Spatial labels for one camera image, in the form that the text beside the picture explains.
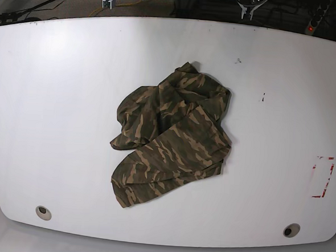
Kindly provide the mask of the camouflage T-shirt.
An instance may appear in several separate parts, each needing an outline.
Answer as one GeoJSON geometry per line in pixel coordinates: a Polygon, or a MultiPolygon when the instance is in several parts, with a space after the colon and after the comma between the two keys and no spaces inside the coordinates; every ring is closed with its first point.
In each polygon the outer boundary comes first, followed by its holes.
{"type": "Polygon", "coordinates": [[[230,91],[191,63],[156,86],[130,93],[117,109],[121,132],[110,145],[128,155],[111,183],[123,208],[220,175],[231,141],[221,127],[230,91]]]}

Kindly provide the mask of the red tape rectangle marking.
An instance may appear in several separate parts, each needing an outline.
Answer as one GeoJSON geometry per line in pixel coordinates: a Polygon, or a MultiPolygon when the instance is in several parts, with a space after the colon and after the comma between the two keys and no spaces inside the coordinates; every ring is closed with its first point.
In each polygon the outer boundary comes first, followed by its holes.
{"type": "Polygon", "coordinates": [[[334,157],[317,156],[309,186],[311,198],[324,198],[334,170],[334,164],[334,157]]]}

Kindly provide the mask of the black power strip red switch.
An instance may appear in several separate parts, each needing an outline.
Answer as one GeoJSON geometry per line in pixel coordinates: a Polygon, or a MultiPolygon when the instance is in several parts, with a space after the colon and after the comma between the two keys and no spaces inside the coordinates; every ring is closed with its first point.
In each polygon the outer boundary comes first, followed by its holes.
{"type": "Polygon", "coordinates": [[[306,35],[313,35],[316,31],[318,25],[321,23],[322,18],[324,17],[325,13],[329,5],[327,3],[322,3],[319,5],[318,9],[316,10],[315,14],[313,15],[311,21],[309,22],[307,28],[305,29],[306,35]]]}

